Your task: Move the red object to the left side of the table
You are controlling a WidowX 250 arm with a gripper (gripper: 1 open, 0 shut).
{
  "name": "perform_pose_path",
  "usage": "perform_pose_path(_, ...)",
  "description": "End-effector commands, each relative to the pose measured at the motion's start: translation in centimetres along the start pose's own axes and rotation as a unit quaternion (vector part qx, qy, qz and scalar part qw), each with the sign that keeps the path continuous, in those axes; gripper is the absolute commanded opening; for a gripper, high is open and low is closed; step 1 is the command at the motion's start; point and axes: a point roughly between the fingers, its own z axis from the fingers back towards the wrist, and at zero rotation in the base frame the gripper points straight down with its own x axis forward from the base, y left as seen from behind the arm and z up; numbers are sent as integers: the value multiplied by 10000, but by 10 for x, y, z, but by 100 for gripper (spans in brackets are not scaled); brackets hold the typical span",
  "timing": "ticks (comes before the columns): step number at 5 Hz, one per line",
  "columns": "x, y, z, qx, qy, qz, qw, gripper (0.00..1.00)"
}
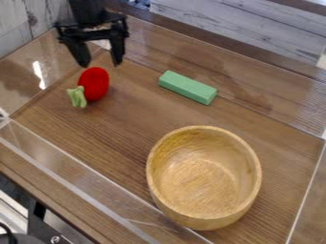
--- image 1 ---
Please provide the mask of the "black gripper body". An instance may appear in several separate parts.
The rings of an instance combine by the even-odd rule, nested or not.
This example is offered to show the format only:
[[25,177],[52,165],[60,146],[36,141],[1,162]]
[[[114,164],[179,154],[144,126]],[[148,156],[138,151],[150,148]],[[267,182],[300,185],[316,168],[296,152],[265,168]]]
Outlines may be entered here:
[[128,37],[126,16],[108,11],[101,0],[68,0],[70,22],[57,22],[54,29],[62,43],[82,43],[106,39],[122,43]]

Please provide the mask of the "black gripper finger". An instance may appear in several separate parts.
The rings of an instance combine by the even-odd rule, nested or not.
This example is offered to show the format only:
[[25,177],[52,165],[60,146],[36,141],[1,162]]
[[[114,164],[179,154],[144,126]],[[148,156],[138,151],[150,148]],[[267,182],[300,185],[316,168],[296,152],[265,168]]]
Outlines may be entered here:
[[109,43],[113,64],[117,66],[124,56],[124,36],[120,30],[110,29]]
[[92,60],[86,44],[84,42],[70,41],[68,43],[68,50],[78,66],[86,68]]

